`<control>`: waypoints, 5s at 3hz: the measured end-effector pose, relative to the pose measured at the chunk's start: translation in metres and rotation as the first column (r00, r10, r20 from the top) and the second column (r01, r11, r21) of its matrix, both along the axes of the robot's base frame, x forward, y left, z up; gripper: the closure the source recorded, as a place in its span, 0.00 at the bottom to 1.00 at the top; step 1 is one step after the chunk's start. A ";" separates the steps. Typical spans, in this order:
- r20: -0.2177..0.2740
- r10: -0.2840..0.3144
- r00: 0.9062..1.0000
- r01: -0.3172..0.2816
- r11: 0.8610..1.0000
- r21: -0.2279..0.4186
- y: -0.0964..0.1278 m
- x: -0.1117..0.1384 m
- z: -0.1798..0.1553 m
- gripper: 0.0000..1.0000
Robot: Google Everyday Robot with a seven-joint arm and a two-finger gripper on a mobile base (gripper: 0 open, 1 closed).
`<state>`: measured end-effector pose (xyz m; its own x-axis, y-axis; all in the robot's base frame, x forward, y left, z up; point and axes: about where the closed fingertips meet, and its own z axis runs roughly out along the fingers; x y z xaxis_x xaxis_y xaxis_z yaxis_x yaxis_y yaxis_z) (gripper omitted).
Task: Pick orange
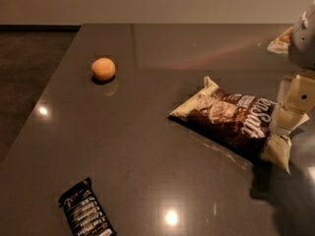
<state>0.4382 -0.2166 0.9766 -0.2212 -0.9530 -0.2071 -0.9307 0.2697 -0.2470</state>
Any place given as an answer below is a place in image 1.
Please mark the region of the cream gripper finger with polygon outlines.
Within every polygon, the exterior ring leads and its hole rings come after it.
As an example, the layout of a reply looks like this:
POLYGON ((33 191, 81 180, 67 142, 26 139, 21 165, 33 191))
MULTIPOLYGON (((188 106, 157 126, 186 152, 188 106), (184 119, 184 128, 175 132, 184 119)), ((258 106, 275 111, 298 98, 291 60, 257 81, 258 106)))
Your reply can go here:
POLYGON ((277 105, 270 129, 276 134, 289 134, 309 119, 315 106, 315 72, 299 72, 285 77, 278 91, 277 105))

